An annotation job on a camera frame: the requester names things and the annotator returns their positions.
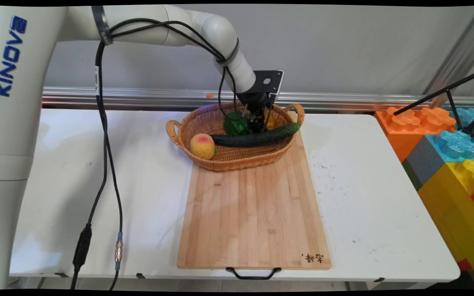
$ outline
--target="chinese characters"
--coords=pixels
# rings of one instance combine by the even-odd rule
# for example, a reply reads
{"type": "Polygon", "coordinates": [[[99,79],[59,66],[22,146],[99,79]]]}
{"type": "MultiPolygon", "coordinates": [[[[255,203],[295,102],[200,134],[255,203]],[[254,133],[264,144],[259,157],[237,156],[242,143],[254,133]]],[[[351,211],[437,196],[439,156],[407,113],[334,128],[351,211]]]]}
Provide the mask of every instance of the chinese characters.
{"type": "MultiPolygon", "coordinates": [[[[308,254],[308,253],[307,253],[306,256],[305,256],[304,254],[301,254],[301,256],[303,256],[304,259],[305,259],[308,263],[314,262],[314,256],[312,256],[312,255],[310,255],[310,254],[308,254]]],[[[323,255],[321,255],[321,254],[316,254],[316,257],[315,257],[315,258],[316,258],[316,260],[317,260],[319,263],[321,263],[321,264],[323,263],[323,255]]]]}

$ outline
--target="black cable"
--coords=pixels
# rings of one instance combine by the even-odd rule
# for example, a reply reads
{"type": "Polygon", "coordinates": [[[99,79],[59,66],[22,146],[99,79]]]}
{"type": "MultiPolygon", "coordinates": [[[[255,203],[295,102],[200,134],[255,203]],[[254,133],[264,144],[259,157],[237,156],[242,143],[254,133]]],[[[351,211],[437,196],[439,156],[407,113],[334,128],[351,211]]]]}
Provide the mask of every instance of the black cable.
{"type": "MultiPolygon", "coordinates": [[[[149,28],[164,26],[164,27],[168,28],[169,30],[177,32],[179,35],[182,35],[184,38],[192,41],[196,45],[199,45],[200,47],[207,50],[209,53],[211,53],[216,58],[217,62],[219,62],[219,63],[225,62],[225,57],[215,47],[213,47],[208,41],[206,41],[206,39],[204,37],[202,37],[198,32],[196,32],[192,27],[188,26],[187,24],[184,24],[183,22],[178,22],[178,21],[159,22],[159,21],[156,21],[154,19],[148,19],[148,18],[134,18],[134,19],[128,19],[126,21],[123,21],[123,22],[120,22],[120,23],[114,25],[111,28],[110,31],[112,33],[113,31],[117,30],[117,28],[120,28],[120,27],[122,27],[126,24],[135,23],[135,22],[147,22],[147,23],[153,23],[153,24],[149,25],[149,26],[144,26],[144,27],[141,27],[141,28],[135,28],[133,30],[128,30],[126,32],[120,32],[120,33],[117,33],[117,34],[113,34],[112,37],[124,36],[124,35],[130,34],[130,33],[133,33],[133,32],[139,32],[141,30],[147,30],[149,28]],[[195,39],[192,39],[190,36],[184,34],[180,30],[177,30],[176,28],[171,27],[170,24],[179,24],[179,25],[184,26],[185,28],[188,28],[195,35],[197,35],[199,37],[199,39],[201,41],[203,41],[206,45],[203,45],[202,43],[196,41],[195,39]]],[[[71,289],[75,288],[75,284],[76,284],[76,281],[77,281],[79,269],[81,268],[81,266],[83,266],[83,264],[85,264],[85,259],[86,259],[86,256],[87,256],[88,247],[90,245],[90,240],[91,240],[91,236],[92,236],[91,221],[92,221],[92,218],[94,216],[94,210],[96,209],[96,205],[98,204],[98,200],[100,199],[101,193],[102,193],[102,191],[105,187],[105,183],[107,181],[107,154],[109,154],[109,161],[111,162],[111,173],[112,173],[112,176],[113,176],[113,184],[114,184],[114,188],[115,188],[116,199],[117,199],[117,202],[118,202],[118,210],[120,212],[120,227],[119,227],[120,230],[118,232],[117,250],[118,250],[119,242],[121,243],[121,240],[122,240],[122,238],[121,238],[122,237],[122,223],[123,223],[122,202],[121,202],[121,199],[120,199],[120,193],[119,193],[118,185],[117,185],[117,182],[116,182],[116,173],[115,173],[115,170],[114,170],[113,156],[112,156],[112,152],[111,152],[111,146],[110,146],[110,143],[109,143],[109,135],[107,133],[107,114],[105,113],[105,106],[104,106],[104,103],[103,103],[102,57],[103,57],[104,48],[105,48],[105,43],[103,43],[103,41],[102,41],[98,45],[98,50],[96,51],[96,61],[95,61],[95,66],[98,70],[97,73],[96,73],[96,75],[97,75],[96,83],[97,83],[97,88],[98,88],[98,94],[96,95],[96,105],[98,107],[98,112],[100,113],[100,120],[102,121],[102,127],[103,127],[103,130],[104,130],[104,178],[103,178],[103,181],[102,181],[102,185],[100,186],[100,189],[98,190],[98,194],[96,195],[96,198],[94,200],[94,204],[93,204],[93,207],[91,209],[91,213],[89,215],[88,223],[87,223],[87,225],[85,225],[84,230],[80,234],[80,238],[79,238],[79,241],[78,241],[78,244],[77,244],[77,249],[76,249],[75,254],[74,254],[74,259],[73,259],[74,274],[73,274],[73,279],[72,279],[72,283],[71,283],[71,289]]],[[[232,79],[233,90],[234,90],[233,91],[233,105],[234,105],[234,108],[235,108],[235,112],[237,113],[237,94],[235,93],[235,79],[233,78],[233,75],[231,74],[231,72],[230,72],[230,70],[228,69],[227,66],[223,67],[222,80],[221,80],[221,84],[220,84],[219,90],[218,90],[219,107],[221,107],[221,112],[223,112],[222,106],[220,104],[220,95],[221,95],[221,89],[222,89],[222,81],[224,81],[226,71],[228,71],[228,75],[232,79]]],[[[237,114],[237,119],[240,121],[240,123],[243,126],[245,126],[243,124],[241,118],[238,116],[238,114],[237,114]]],[[[116,267],[115,267],[116,272],[115,272],[115,277],[113,279],[113,283],[111,285],[110,290],[112,290],[114,288],[114,286],[116,284],[116,281],[118,279],[119,270],[120,270],[120,260],[117,260],[116,256],[115,256],[115,262],[116,262],[116,267]]]]}
{"type": "MultiPolygon", "coordinates": [[[[130,34],[130,33],[133,33],[133,32],[140,32],[142,30],[147,30],[147,29],[150,29],[150,28],[158,27],[158,26],[164,26],[166,28],[169,28],[173,32],[177,32],[178,34],[182,35],[186,39],[192,41],[196,45],[199,45],[203,49],[207,50],[209,53],[211,53],[217,59],[217,62],[225,62],[225,57],[215,47],[213,47],[201,34],[199,34],[199,32],[196,32],[195,29],[188,26],[187,24],[184,24],[183,22],[179,22],[179,21],[159,22],[159,21],[156,21],[156,20],[150,19],[150,18],[133,18],[133,19],[128,19],[126,21],[123,21],[123,22],[120,22],[120,23],[114,25],[111,28],[111,32],[113,32],[117,28],[120,28],[121,26],[130,24],[130,23],[136,23],[136,22],[153,23],[153,25],[144,26],[144,27],[140,27],[140,28],[134,28],[132,30],[128,30],[128,31],[125,31],[125,32],[119,32],[119,33],[116,33],[116,34],[112,34],[111,37],[112,38],[120,37],[120,36],[124,36],[124,35],[130,34]],[[170,26],[170,24],[179,24],[179,25],[184,26],[185,28],[188,28],[191,32],[193,32],[195,35],[197,35],[200,40],[202,40],[206,45],[208,45],[212,50],[207,48],[202,43],[196,41],[195,39],[192,39],[190,36],[187,36],[186,34],[184,34],[184,32],[182,32],[182,31],[180,31],[176,28],[173,28],[172,26],[170,26]]],[[[222,79],[221,79],[221,83],[218,87],[218,106],[219,106],[219,109],[221,110],[221,112],[222,112],[222,114],[224,115],[225,118],[227,118],[228,120],[231,120],[231,121],[239,121],[242,126],[246,127],[246,125],[244,125],[244,123],[242,122],[241,118],[239,118],[238,113],[237,113],[237,119],[232,119],[222,109],[221,91],[222,91],[222,83],[224,82],[224,76],[225,76],[226,71],[228,71],[228,75],[230,76],[230,78],[232,79],[232,82],[233,82],[233,90],[234,90],[233,91],[233,107],[235,108],[235,112],[237,113],[237,95],[235,94],[235,90],[236,90],[235,89],[235,80],[233,79],[233,75],[231,74],[230,69],[228,69],[227,66],[223,67],[222,79]]]]}
{"type": "Polygon", "coordinates": [[[71,281],[71,290],[76,288],[76,280],[78,279],[78,272],[75,271],[73,274],[73,280],[71,281]]]}
{"type": "Polygon", "coordinates": [[[272,112],[272,106],[273,106],[273,104],[270,103],[270,108],[268,109],[267,120],[266,120],[266,122],[265,122],[265,126],[263,126],[263,130],[262,130],[262,131],[264,131],[264,130],[267,128],[268,120],[270,120],[270,113],[272,112]]]}
{"type": "Polygon", "coordinates": [[[111,288],[109,288],[109,291],[112,291],[114,289],[114,285],[116,285],[116,280],[118,279],[118,270],[116,270],[116,272],[114,273],[114,279],[113,279],[113,283],[111,284],[111,288]]]}

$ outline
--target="cable connector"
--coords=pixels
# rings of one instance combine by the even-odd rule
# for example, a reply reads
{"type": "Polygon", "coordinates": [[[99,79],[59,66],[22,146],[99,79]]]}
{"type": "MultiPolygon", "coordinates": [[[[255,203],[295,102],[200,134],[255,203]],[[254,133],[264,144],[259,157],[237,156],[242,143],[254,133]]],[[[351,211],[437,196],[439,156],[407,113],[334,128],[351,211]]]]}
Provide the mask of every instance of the cable connector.
{"type": "Polygon", "coordinates": [[[85,225],[85,228],[79,234],[78,244],[76,245],[76,251],[74,252],[73,264],[74,271],[79,272],[79,269],[85,264],[87,253],[89,251],[89,245],[91,244],[91,225],[85,225]]]}
{"type": "Polygon", "coordinates": [[[122,241],[123,233],[118,233],[118,240],[116,241],[116,249],[114,251],[115,270],[120,270],[120,262],[122,261],[122,250],[124,243],[122,241]]]}

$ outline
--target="cable strap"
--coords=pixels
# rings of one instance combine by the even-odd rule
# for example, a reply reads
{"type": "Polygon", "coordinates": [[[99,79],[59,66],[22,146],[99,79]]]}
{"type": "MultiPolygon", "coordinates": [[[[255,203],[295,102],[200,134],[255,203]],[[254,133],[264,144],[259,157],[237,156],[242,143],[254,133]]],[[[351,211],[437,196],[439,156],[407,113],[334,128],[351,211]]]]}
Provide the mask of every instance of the cable strap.
{"type": "Polygon", "coordinates": [[[113,37],[111,37],[111,31],[107,25],[107,18],[105,17],[105,11],[103,5],[91,6],[93,11],[94,22],[96,22],[96,28],[98,34],[102,38],[105,45],[113,44],[113,37]]]}
{"type": "Polygon", "coordinates": [[[233,49],[233,51],[232,51],[232,53],[230,54],[230,56],[229,56],[226,60],[224,60],[224,61],[222,61],[222,62],[220,62],[219,60],[217,60],[218,64],[221,65],[221,66],[223,66],[223,67],[228,66],[228,65],[230,64],[230,62],[235,58],[235,56],[237,56],[237,52],[238,52],[238,51],[239,51],[239,39],[237,38],[237,44],[235,45],[235,48],[233,49]]]}

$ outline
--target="wooden cutting board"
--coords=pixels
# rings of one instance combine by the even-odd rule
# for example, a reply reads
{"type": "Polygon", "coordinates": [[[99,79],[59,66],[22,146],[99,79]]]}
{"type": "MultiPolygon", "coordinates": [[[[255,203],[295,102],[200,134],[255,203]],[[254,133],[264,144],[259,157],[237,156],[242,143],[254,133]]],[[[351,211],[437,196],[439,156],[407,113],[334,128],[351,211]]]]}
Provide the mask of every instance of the wooden cutting board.
{"type": "Polygon", "coordinates": [[[271,164],[225,172],[193,166],[177,266],[331,267],[301,132],[271,164]]]}

